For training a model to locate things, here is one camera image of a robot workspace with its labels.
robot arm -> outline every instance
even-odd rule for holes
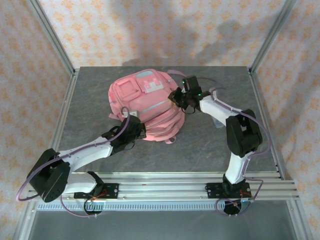
[[[27,178],[37,172],[29,183],[45,203],[68,193],[81,192],[96,197],[103,190],[102,180],[92,171],[85,174],[72,173],[98,159],[112,156],[124,150],[136,139],[145,137],[145,125],[139,118],[130,115],[120,126],[113,127],[92,142],[61,152],[56,152],[52,148],[45,150]],[[44,167],[52,160],[57,161]]]
[[[234,108],[223,101],[212,97],[208,91],[202,92],[195,76],[188,76],[182,80],[184,91],[177,88],[169,99],[178,107],[187,109],[191,106],[200,112],[209,114],[226,126],[227,144],[231,151],[228,169],[223,176],[224,197],[236,191],[244,184],[244,174],[247,170],[250,156],[262,143],[259,126],[241,113],[255,118],[252,110],[245,111]]]

backpack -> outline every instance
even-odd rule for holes
[[[180,74],[170,70],[168,73]],[[185,122],[185,114],[168,99],[178,85],[167,72],[145,69],[122,77],[111,84],[108,97],[113,114],[109,117],[123,121],[122,107],[145,124],[147,141],[174,143]]]

wire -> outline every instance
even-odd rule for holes
[[[247,196],[249,196],[250,198],[252,198],[252,195],[251,195],[251,194],[249,194],[249,193],[247,193],[247,192],[243,192],[242,190],[240,190],[240,194],[241,194],[241,198],[243,198],[244,195],[247,195]]]
[[[64,204],[63,200],[62,200],[62,195],[60,196],[60,203],[61,203],[61,206],[64,208],[64,210],[66,210],[69,214],[73,215],[73,216],[76,216],[76,217],[79,217],[79,218],[90,218],[91,215],[80,215],[80,214],[77,214],[77,213],[74,213],[72,211],[70,211],[66,205]]]
[[[166,73],[167,73],[167,74],[180,75],[180,76],[182,76],[182,77],[184,77],[184,78],[187,77],[187,75],[185,75],[183,72],[178,71],[178,70],[173,70],[173,69],[168,70]],[[213,79],[213,78],[210,78],[210,77],[198,77],[197,79],[210,80],[210,81],[212,81],[212,82],[215,82],[215,83],[219,84],[223,89],[226,89],[225,86],[224,86],[221,82],[219,82],[218,80],[215,80],[215,79]]]
[[[182,110],[182,112],[184,113],[184,114],[187,114],[187,115],[191,115],[191,114],[194,114],[195,112],[196,112],[196,108],[194,107],[193,108],[193,112],[185,112],[185,110],[184,110],[184,108],[183,107],[181,107],[181,110]]]
[[[225,109],[228,110],[228,111],[231,111],[231,112],[236,113],[236,114],[240,114],[240,115],[242,115],[242,116],[244,116],[244,117],[246,117],[246,118],[254,121],[256,124],[258,124],[258,126],[259,126],[260,128],[262,128],[262,130],[264,131],[264,133],[265,133],[265,135],[266,135],[266,138],[267,138],[267,141],[268,141],[268,146],[267,146],[267,148],[266,148],[264,151],[255,152],[255,153],[253,153],[252,155],[248,156],[248,158],[247,158],[246,161],[244,162],[244,166],[243,166],[242,171],[241,171],[241,175],[243,176],[244,179],[246,179],[246,180],[248,180],[248,181],[260,182],[260,185],[259,185],[257,191],[255,192],[255,195],[252,197],[253,200],[255,200],[256,197],[257,197],[257,195],[258,195],[258,193],[259,193],[259,191],[260,191],[260,189],[261,189],[261,187],[262,187],[262,185],[264,184],[264,181],[263,181],[262,179],[254,179],[254,178],[245,177],[245,173],[246,173],[246,170],[247,170],[249,161],[250,161],[250,159],[251,159],[252,157],[261,156],[261,155],[264,155],[264,154],[266,154],[267,152],[270,151],[270,149],[271,149],[271,137],[270,137],[270,134],[269,134],[268,130],[265,128],[265,126],[264,126],[260,121],[258,121],[257,119],[255,119],[254,117],[252,117],[252,116],[250,116],[249,114],[246,114],[246,113],[244,113],[244,112],[235,110],[235,109],[229,107],[228,105],[224,104],[223,102],[215,99],[215,97],[214,97],[214,92],[215,92],[217,89],[218,89],[218,88],[214,88],[212,91],[210,91],[211,98],[212,98],[212,100],[213,100],[215,103],[217,103],[218,105],[220,105],[221,107],[225,108]],[[217,210],[217,212],[218,212],[219,214],[226,216],[225,214],[219,212],[219,210],[218,210],[217,207],[216,207],[216,210]]]
[[[129,151],[129,150],[133,149],[135,145],[136,145],[136,141],[134,140],[131,148],[129,148],[129,149],[123,149],[123,150],[124,150],[124,151]]]
[[[129,113],[130,110],[128,107],[124,106],[121,108],[121,113],[123,113],[123,110],[126,109],[127,112]],[[59,161],[59,160],[62,160],[66,157],[69,157],[71,155],[74,155],[84,149],[88,149],[88,148],[93,148],[93,147],[97,147],[97,146],[100,146],[100,145],[104,145],[104,144],[107,144],[107,143],[110,143],[112,142],[113,140],[117,139],[127,128],[128,124],[129,124],[129,119],[130,119],[130,114],[128,114],[128,117],[126,118],[126,121],[125,121],[125,124],[124,124],[124,127],[123,129],[121,129],[121,131],[115,135],[114,137],[110,138],[110,139],[107,139],[106,141],[103,141],[103,142],[99,142],[99,143],[93,143],[93,144],[90,144],[90,145],[86,145],[86,146],[83,146],[83,147],[80,147],[72,152],[70,152],[69,154],[66,154],[66,155],[63,155],[63,156],[59,156],[59,157],[56,157],[50,161],[47,161],[46,163],[42,164],[41,166],[39,166],[37,169],[35,169],[27,178],[26,180],[24,181],[24,183],[22,184],[22,186],[20,187],[20,189],[18,190],[16,196],[15,196],[15,200],[18,201],[18,202],[24,202],[24,201],[28,201],[28,200],[31,200],[31,199],[34,199],[36,198],[37,196],[39,196],[38,194],[37,195],[34,195],[34,196],[30,196],[30,197],[26,197],[26,198],[20,198],[20,195],[22,193],[22,191],[26,188],[27,184],[31,181],[31,179],[36,175],[38,174],[42,169],[44,169],[45,167]]]
[[[93,196],[93,197],[91,198],[91,203],[90,203],[90,204],[92,204],[93,201],[96,200],[97,198],[102,197],[102,196],[104,196],[104,195],[106,195],[106,194],[107,194],[107,190],[104,189],[100,195],[98,195],[98,196]]]

metal frame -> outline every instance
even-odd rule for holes
[[[43,10],[41,4],[39,3],[38,0],[24,0],[24,1],[27,1],[36,19],[39,21],[44,33],[48,37],[54,50],[56,51],[57,55],[61,59],[65,69],[68,71],[68,73],[70,73],[70,75],[73,75],[73,73],[75,72],[75,68],[72,62],[70,61],[63,45],[61,44],[54,28],[50,24],[48,17],[45,11]]]
[[[66,117],[68,114],[73,91],[77,82],[79,69],[74,69],[66,51],[64,50],[59,38],[57,37],[52,25],[50,24],[44,10],[38,0],[26,0],[35,16],[39,20],[45,34],[52,43],[53,48],[60,57],[64,67],[70,73],[71,78],[64,96],[64,102],[60,109],[59,119],[56,130],[52,137],[50,147],[57,149],[62,136]],[[271,27],[260,51],[258,52],[253,64],[248,68],[249,77],[256,96],[262,121],[269,129],[269,116],[262,107],[262,96],[257,89],[255,74],[261,64],[268,49],[272,45],[277,34],[281,30],[284,22],[289,16],[297,0],[286,0],[279,16]],[[292,180],[286,179],[283,158],[279,155],[272,145],[272,155],[275,160],[277,172],[248,172],[247,176],[263,179],[264,185],[257,197],[257,200],[285,200],[290,212],[292,224],[298,239],[313,239],[306,216],[303,212],[299,195]],[[221,172],[200,172],[200,173],[109,173],[100,174],[100,177],[108,183],[120,183],[119,199],[112,201],[101,201],[102,210],[122,210],[122,211],[147,211],[148,209],[166,211],[174,210],[212,210],[215,201],[208,201],[205,184],[209,182],[220,182],[223,173]],[[251,182],[251,191],[254,194],[258,183]],[[71,195],[64,195],[63,199],[71,210],[80,210],[74,203],[78,202]],[[25,240],[29,238],[33,221],[37,211],[59,211],[62,209],[59,202],[40,203],[38,198],[27,203],[24,213],[19,220],[14,240]]]
[[[60,139],[62,136],[62,130],[64,129],[64,125],[66,122],[70,102],[72,99],[72,95],[74,93],[75,85],[77,82],[78,72],[76,71],[73,73],[69,79],[69,83],[67,85],[67,89],[64,93],[63,104],[60,108],[59,117],[56,123],[56,128],[53,133],[52,139],[50,141],[49,148],[58,149]],[[30,190],[30,196],[34,195],[35,193]],[[16,230],[13,235],[13,240],[26,240],[29,238],[30,231],[33,225],[34,218],[36,216],[36,211],[38,208],[39,201],[29,201],[25,207],[24,212],[21,215]]]
[[[272,134],[272,131],[270,131],[270,126],[269,126],[269,123],[270,123],[270,116],[266,113],[265,109],[263,108],[263,105],[262,105],[262,100],[263,100],[263,96],[261,94],[261,92],[259,91],[258,87],[257,87],[257,74],[256,73],[252,73],[250,72],[249,68],[248,68],[248,74],[249,74],[249,78],[250,78],[250,81],[251,81],[251,84],[252,84],[252,87],[253,87],[253,91],[254,91],[254,95],[255,95],[255,98],[256,98],[256,101],[258,103],[258,107],[259,107],[259,110],[260,110],[260,113],[261,113],[261,118],[262,118],[262,122],[263,122],[263,125],[266,127],[266,129],[269,131],[270,133],[270,137],[271,137],[271,152],[272,152],[272,156],[273,156],[273,159],[274,159],[274,162],[275,162],[275,167],[277,169],[277,171],[279,172],[280,174],[280,177],[282,179],[288,179],[286,178],[285,176],[288,176],[288,173],[286,172],[286,168],[284,167],[285,166],[285,162],[284,162],[284,159],[282,157],[281,154],[278,153],[278,151],[276,150],[275,146],[274,146],[274,136]]]
[[[257,71],[263,58],[266,56],[268,49],[270,48],[270,46],[274,42],[276,36],[278,35],[280,30],[282,29],[283,24],[287,20],[289,14],[290,14],[291,10],[293,9],[296,2],[297,2],[297,0],[286,0],[285,1],[278,17],[276,18],[273,26],[271,27],[269,33],[267,34],[267,37],[266,37],[264,43],[262,44],[257,56],[255,57],[255,59],[252,63],[252,66],[249,69],[250,72],[255,73]]]

black mount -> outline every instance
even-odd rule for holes
[[[59,152],[52,148],[45,150],[36,164],[33,166],[27,177],[41,165],[58,157]],[[70,172],[70,164],[59,160],[46,166],[37,173],[31,180],[30,185],[45,203],[49,203],[58,198],[66,188]]]
[[[250,185],[245,179],[237,184],[231,184],[225,175],[223,175],[222,180],[223,182],[206,184],[204,188],[208,199],[237,199],[233,201],[237,204],[237,207],[233,204],[226,204],[223,211],[228,215],[238,214],[242,207],[241,199],[252,198]]]
[[[106,139],[113,138],[125,127],[126,121],[127,118],[122,121],[120,126],[111,128],[110,131],[105,132],[101,136]],[[128,126],[124,132],[110,143],[113,146],[111,155],[125,150],[128,144],[133,143],[136,139],[144,139],[146,136],[145,124],[141,123],[138,117],[130,115]]]
[[[94,189],[89,192],[75,192],[73,195],[74,199],[91,199],[92,197],[97,197],[101,193],[104,193],[103,195],[99,196],[99,199],[117,199],[118,193],[119,193],[119,184],[118,183],[104,183],[102,179],[95,174],[93,171],[88,171],[88,174],[93,176],[93,178],[96,181],[96,185]]]
[[[204,97],[210,96],[210,92],[202,92],[197,77],[194,75],[183,78],[182,82],[185,92],[182,92],[182,89],[178,87],[176,90],[170,93],[168,98],[178,108],[183,108],[184,110],[186,110],[188,106],[191,106],[201,111],[200,100],[202,100]]]
[[[254,111],[247,109],[242,113],[256,118]],[[247,153],[254,152],[262,143],[262,135],[258,124],[240,114],[230,116],[225,121],[226,142],[232,153],[243,158]]]

